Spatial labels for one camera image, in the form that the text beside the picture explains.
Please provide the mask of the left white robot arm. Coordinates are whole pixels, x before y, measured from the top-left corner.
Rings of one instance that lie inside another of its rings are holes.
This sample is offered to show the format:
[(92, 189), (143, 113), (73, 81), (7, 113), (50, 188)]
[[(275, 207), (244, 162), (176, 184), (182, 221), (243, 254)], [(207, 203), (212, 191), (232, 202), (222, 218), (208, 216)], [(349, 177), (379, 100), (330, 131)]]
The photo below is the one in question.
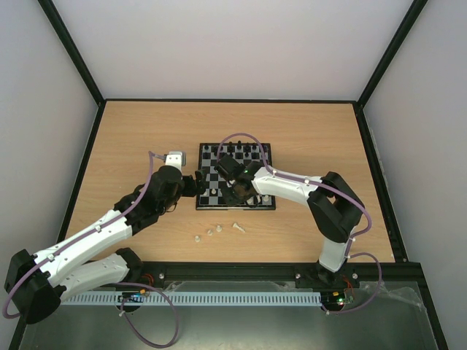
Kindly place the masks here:
[(155, 224), (181, 197), (204, 193), (206, 176), (203, 170), (184, 176), (177, 167), (161, 166), (86, 229), (34, 254), (26, 249), (15, 253), (4, 284), (7, 302), (15, 305), (26, 324), (35, 324), (76, 294), (103, 284), (136, 281), (142, 262), (129, 248), (97, 262), (90, 259)]

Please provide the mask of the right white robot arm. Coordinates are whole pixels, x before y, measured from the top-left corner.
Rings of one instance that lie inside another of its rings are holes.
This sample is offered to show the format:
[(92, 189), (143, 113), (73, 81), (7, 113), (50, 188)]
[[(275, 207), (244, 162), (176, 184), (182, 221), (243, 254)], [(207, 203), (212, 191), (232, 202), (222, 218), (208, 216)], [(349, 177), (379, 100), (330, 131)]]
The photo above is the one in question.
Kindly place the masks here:
[(225, 180), (220, 190), (229, 206), (269, 195), (308, 207), (317, 229), (324, 236), (313, 279), (332, 286), (343, 278), (352, 234), (368, 212), (338, 173), (330, 171), (323, 177), (300, 176), (259, 161), (245, 166), (229, 155), (217, 162), (215, 170)]

